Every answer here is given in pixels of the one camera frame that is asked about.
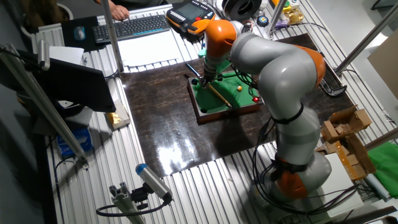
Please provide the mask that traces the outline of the person's hand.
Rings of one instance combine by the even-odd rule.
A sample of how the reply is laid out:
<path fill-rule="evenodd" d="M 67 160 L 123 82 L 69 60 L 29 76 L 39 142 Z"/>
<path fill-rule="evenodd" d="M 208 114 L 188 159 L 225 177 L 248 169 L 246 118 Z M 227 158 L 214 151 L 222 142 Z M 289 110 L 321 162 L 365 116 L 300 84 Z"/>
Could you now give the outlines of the person's hand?
<path fill-rule="evenodd" d="M 129 11 L 121 5 L 110 5 L 112 18 L 118 21 L 123 21 L 129 17 Z"/>

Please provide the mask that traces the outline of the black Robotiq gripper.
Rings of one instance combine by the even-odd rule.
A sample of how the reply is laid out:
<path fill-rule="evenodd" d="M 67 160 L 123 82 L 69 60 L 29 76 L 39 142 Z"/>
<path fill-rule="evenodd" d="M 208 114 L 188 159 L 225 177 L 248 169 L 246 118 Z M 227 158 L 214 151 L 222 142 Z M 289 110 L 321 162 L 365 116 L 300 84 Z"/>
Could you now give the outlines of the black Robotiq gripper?
<path fill-rule="evenodd" d="M 205 80 L 199 79 L 198 81 L 202 88 L 204 88 L 204 87 L 209 88 L 209 86 L 211 86 L 211 82 L 216 79 L 216 76 L 217 76 L 216 68 L 204 66 L 203 72 L 204 72 L 203 78 Z"/>

